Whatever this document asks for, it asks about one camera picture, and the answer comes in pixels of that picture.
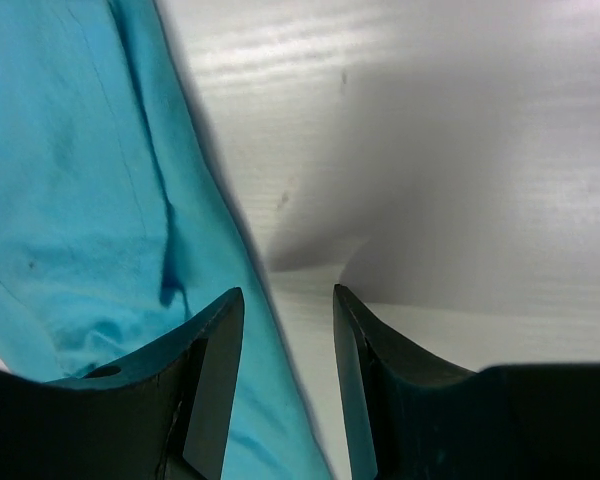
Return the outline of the turquoise t shirt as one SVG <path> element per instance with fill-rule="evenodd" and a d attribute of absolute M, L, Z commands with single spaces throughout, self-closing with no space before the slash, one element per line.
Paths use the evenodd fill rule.
<path fill-rule="evenodd" d="M 0 358 L 81 375 L 229 288 L 245 323 L 222 475 L 326 479 L 264 289 L 151 1 L 0 1 Z"/>

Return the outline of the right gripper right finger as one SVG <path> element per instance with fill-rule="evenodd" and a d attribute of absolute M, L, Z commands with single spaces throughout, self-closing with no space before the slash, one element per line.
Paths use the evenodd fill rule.
<path fill-rule="evenodd" d="M 334 342 L 356 479 L 600 479 L 600 363 L 473 372 L 383 323 L 343 285 Z"/>

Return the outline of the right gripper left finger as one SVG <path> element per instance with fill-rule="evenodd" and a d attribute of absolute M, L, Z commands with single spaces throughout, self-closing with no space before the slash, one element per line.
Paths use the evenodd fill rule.
<path fill-rule="evenodd" d="M 217 479 L 241 356 L 232 288 L 81 378 L 0 371 L 0 479 Z"/>

